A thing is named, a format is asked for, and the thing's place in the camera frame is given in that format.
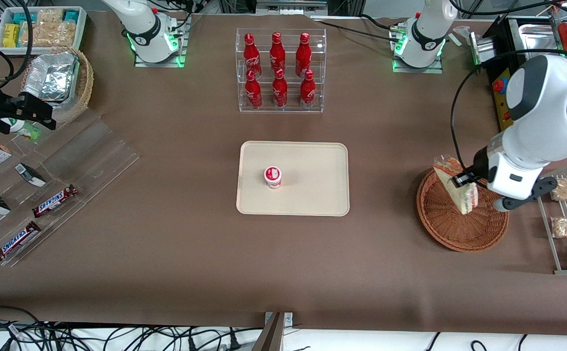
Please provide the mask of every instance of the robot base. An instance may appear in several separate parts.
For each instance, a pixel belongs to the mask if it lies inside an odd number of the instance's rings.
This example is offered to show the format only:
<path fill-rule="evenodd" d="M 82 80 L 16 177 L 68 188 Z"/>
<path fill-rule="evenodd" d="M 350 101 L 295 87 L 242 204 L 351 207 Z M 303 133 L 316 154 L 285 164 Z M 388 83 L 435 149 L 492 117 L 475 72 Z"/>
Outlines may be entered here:
<path fill-rule="evenodd" d="M 184 33 L 184 35 L 177 39 L 179 49 L 177 49 L 176 52 L 172 53 L 166 60 L 156 63 L 143 61 L 138 55 L 134 55 L 134 67 L 183 68 L 190 34 L 186 32 L 190 29 L 190 22 L 192 22 L 192 17 L 189 17 L 188 20 L 179 27 L 179 33 Z"/>
<path fill-rule="evenodd" d="M 396 38 L 400 40 L 402 38 L 402 29 L 406 28 L 407 23 L 401 22 L 397 25 L 401 31 L 390 31 L 390 38 Z M 432 74 L 442 74 L 444 72 L 442 68 L 441 55 L 435 58 L 435 61 L 428 66 L 423 68 L 417 68 L 409 66 L 404 63 L 402 58 L 395 54 L 397 43 L 390 42 L 390 48 L 392 49 L 392 71 L 397 73 L 432 73 Z"/>

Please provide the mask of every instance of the wicker basket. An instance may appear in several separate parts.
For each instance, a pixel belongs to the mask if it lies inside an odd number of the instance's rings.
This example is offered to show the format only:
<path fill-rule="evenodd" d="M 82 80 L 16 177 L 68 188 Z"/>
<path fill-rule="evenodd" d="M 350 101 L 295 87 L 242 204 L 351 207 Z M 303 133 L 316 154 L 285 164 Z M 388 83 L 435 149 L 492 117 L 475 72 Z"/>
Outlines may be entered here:
<path fill-rule="evenodd" d="M 417 212 L 426 230 L 442 245 L 477 253 L 493 247 L 507 231 L 509 214 L 493 208 L 496 198 L 496 193 L 479 188 L 478 206 L 462 215 L 435 171 L 430 171 L 417 189 Z"/>
<path fill-rule="evenodd" d="M 59 123 L 70 122 L 87 109 L 88 102 L 93 91 L 94 80 L 91 64 L 88 62 L 87 57 L 81 51 L 78 51 L 72 47 L 55 47 L 50 50 L 50 54 L 59 54 L 65 52 L 78 56 L 80 69 L 78 72 L 78 80 L 76 82 L 76 104 L 70 109 L 55 108 L 52 112 L 52 118 L 54 118 L 54 120 Z M 30 73 L 30 65 L 28 65 L 26 71 L 24 71 L 23 73 L 23 81 L 21 82 L 22 90 L 26 83 L 26 80 L 28 79 L 28 73 Z"/>

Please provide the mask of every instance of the coca-cola bottle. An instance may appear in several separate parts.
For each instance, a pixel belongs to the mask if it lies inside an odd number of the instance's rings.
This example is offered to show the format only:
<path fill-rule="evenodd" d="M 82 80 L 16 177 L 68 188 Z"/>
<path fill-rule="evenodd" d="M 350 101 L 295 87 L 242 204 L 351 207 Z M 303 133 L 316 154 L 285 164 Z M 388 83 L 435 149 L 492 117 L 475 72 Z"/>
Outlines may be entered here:
<path fill-rule="evenodd" d="M 305 71 L 305 79 L 301 82 L 301 108 L 308 110 L 312 108 L 314 102 L 314 91 L 316 83 L 314 82 L 314 71 L 308 69 Z"/>
<path fill-rule="evenodd" d="M 279 32 L 273 33 L 273 44 L 270 47 L 270 67 L 273 72 L 283 69 L 285 73 L 285 49 L 282 45 L 282 35 Z"/>
<path fill-rule="evenodd" d="M 297 76 L 303 78 L 305 70 L 310 68 L 312 62 L 312 48 L 310 47 L 310 34 L 301 33 L 301 43 L 297 49 Z"/>
<path fill-rule="evenodd" d="M 257 110 L 262 105 L 262 91 L 260 90 L 260 83 L 255 80 L 254 71 L 246 71 L 245 90 L 249 106 Z"/>
<path fill-rule="evenodd" d="M 275 71 L 273 103 L 277 107 L 284 107 L 288 103 L 288 83 L 284 79 L 284 70 L 281 68 Z"/>
<path fill-rule="evenodd" d="M 262 67 L 260 66 L 260 51 L 255 46 L 253 34 L 245 34 L 245 51 L 244 51 L 246 69 L 254 71 L 255 78 L 262 75 Z"/>

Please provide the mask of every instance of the clear acrylic shelf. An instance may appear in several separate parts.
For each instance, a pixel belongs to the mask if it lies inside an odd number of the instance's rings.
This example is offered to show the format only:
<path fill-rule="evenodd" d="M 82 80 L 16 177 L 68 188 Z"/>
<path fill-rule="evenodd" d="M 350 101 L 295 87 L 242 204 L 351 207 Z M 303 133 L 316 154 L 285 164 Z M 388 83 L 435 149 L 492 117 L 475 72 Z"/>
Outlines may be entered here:
<path fill-rule="evenodd" d="M 274 74 L 270 69 L 270 47 L 272 34 L 279 32 L 282 35 L 282 44 L 285 49 L 286 69 L 285 80 L 288 82 L 288 104 L 285 107 L 276 107 L 273 103 L 272 83 Z M 316 83 L 315 97 L 312 108 L 301 108 L 301 82 L 303 78 L 295 74 L 296 53 L 301 33 L 310 34 L 310 47 L 312 48 L 312 63 L 310 68 L 314 71 Z M 244 36 L 253 34 L 255 46 L 260 51 L 262 75 L 257 82 L 262 91 L 262 106 L 253 109 L 246 98 L 246 65 L 244 60 Z M 324 109 L 324 78 L 326 76 L 326 29 L 261 29 L 239 28 L 236 30 L 236 77 L 238 82 L 238 107 L 241 112 L 254 113 L 322 113 Z"/>
<path fill-rule="evenodd" d="M 0 262 L 12 267 L 84 207 L 99 191 L 134 163 L 138 156 L 99 115 L 88 109 L 74 121 L 43 129 L 34 141 L 21 137 L 6 143 L 12 156 L 0 164 L 0 195 L 11 212 L 0 215 L 0 248 L 15 237 L 28 222 L 41 232 Z M 15 170 L 18 163 L 30 166 L 46 180 L 43 187 L 26 182 Z M 32 209 L 73 184 L 78 194 L 61 206 L 34 218 Z"/>

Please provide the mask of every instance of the red and white cup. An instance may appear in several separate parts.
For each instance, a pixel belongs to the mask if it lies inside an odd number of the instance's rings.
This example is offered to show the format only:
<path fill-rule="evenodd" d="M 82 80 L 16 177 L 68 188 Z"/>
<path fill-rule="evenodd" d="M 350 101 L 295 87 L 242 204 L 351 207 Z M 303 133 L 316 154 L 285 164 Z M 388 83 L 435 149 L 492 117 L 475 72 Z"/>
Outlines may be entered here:
<path fill-rule="evenodd" d="M 266 185 L 271 189 L 277 189 L 282 184 L 282 172 L 281 169 L 270 166 L 264 171 L 264 179 L 266 180 Z"/>

